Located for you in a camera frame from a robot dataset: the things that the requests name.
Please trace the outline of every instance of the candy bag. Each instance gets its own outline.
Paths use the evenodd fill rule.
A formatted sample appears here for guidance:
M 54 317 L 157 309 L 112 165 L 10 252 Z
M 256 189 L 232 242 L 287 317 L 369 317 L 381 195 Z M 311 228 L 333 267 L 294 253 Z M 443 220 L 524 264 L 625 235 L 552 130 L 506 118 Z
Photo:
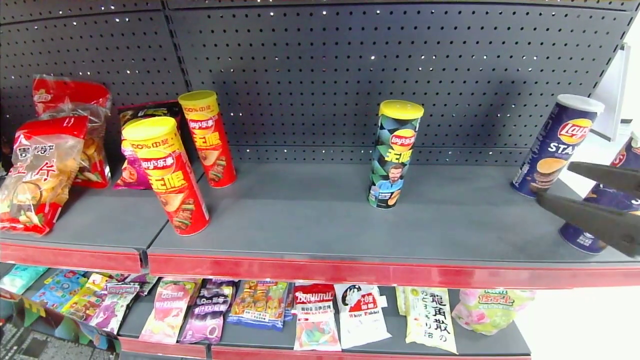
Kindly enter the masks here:
M 120 116 L 120 128 L 140 119 L 150 117 L 167 116 L 175 119 L 180 128 L 182 121 L 182 108 L 177 101 L 148 102 L 132 106 L 118 108 Z M 151 189 L 147 173 L 142 168 L 142 163 L 126 139 L 122 139 L 122 154 L 125 157 L 122 165 L 122 175 L 114 185 L 116 189 Z
M 127 308 L 139 290 L 140 284 L 108 282 L 105 285 L 107 296 L 89 323 L 99 329 L 117 334 Z
M 154 309 L 147 318 L 140 340 L 152 343 L 173 344 L 178 339 L 189 298 L 196 284 L 165 277 L 160 281 Z
M 29 121 L 13 143 L 13 168 L 0 186 L 0 231 L 51 231 L 76 176 L 87 117 Z
M 333 314 L 333 286 L 296 284 L 294 294 L 297 319 L 293 350 L 341 351 Z
M 71 298 L 71 301 L 62 307 L 60 313 L 69 315 L 80 321 L 89 322 L 102 305 L 107 293 L 103 291 L 105 284 L 111 281 L 100 274 L 92 274 L 84 288 Z
M 58 269 L 44 281 L 45 286 L 31 300 L 57 310 L 67 304 L 86 284 L 87 278 L 73 270 Z
M 126 282 L 135 282 L 140 284 L 140 291 L 138 294 L 140 296 L 147 296 L 149 291 L 154 287 L 156 282 L 158 281 L 157 276 L 151 276 L 149 274 L 133 274 L 129 275 L 125 280 Z
M 227 322 L 281 331 L 286 293 L 286 282 L 243 280 Z
M 406 286 L 404 302 L 407 344 L 418 343 L 458 353 L 447 289 Z
M 33 101 L 40 119 L 87 116 L 86 141 L 74 185 L 89 188 L 109 186 L 111 172 L 104 152 L 106 119 L 111 111 L 111 94 L 106 87 L 48 75 L 33 80 Z
M 509 325 L 536 297 L 534 290 L 460 290 L 453 317 L 465 329 L 493 335 Z
M 373 285 L 334 285 L 340 309 L 340 344 L 352 348 L 391 337 L 382 308 L 386 299 Z
M 0 288 L 22 295 L 48 269 L 42 266 L 14 265 L 11 272 L 0 280 Z
M 207 340 L 211 345 L 220 342 L 222 316 L 231 305 L 235 282 L 205 280 L 200 288 L 195 305 L 191 307 L 187 324 L 182 333 L 181 344 Z

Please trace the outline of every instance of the chip bag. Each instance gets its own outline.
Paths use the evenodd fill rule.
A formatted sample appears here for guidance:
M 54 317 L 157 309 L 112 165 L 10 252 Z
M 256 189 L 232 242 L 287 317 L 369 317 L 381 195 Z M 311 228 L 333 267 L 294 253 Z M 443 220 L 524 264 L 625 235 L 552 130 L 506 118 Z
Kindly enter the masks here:
M 68 199 L 88 118 L 62 117 L 20 126 L 14 166 L 0 187 L 0 230 L 44 235 Z
M 120 117 L 121 129 L 139 119 L 158 116 L 174 118 L 178 123 L 178 129 L 180 129 L 182 108 L 177 101 L 148 102 L 146 104 L 118 108 L 118 116 Z M 149 184 L 145 169 L 142 168 L 142 163 L 131 148 L 131 144 L 125 138 L 122 139 L 122 154 L 125 157 L 122 165 L 122 175 L 114 185 L 114 188 L 151 189 L 151 184 Z
M 104 153 L 106 119 L 111 109 L 111 94 L 101 84 L 48 75 L 33 80 L 33 101 L 41 119 L 60 116 L 89 117 L 80 168 L 74 184 L 89 188 L 109 186 L 111 172 Z
M 509 325 L 536 297 L 534 290 L 460 290 L 453 318 L 465 329 L 493 335 Z

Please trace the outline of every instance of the lay's logo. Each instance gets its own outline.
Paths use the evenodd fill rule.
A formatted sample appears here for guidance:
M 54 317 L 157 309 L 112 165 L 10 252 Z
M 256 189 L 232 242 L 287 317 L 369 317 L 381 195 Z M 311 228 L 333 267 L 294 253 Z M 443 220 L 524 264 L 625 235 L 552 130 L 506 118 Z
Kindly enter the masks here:
M 589 133 L 593 123 L 589 119 L 573 119 L 565 122 L 558 130 L 558 137 L 564 143 L 575 145 L 581 143 Z

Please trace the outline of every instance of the purple snack bag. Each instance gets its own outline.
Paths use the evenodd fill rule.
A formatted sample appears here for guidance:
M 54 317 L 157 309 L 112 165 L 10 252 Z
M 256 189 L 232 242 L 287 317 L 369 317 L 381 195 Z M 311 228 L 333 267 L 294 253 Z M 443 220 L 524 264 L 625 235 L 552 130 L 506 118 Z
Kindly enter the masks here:
M 207 279 L 191 307 L 180 343 L 191 344 L 203 340 L 211 345 L 219 343 L 222 336 L 222 316 L 233 301 L 234 290 L 234 281 L 216 282 Z

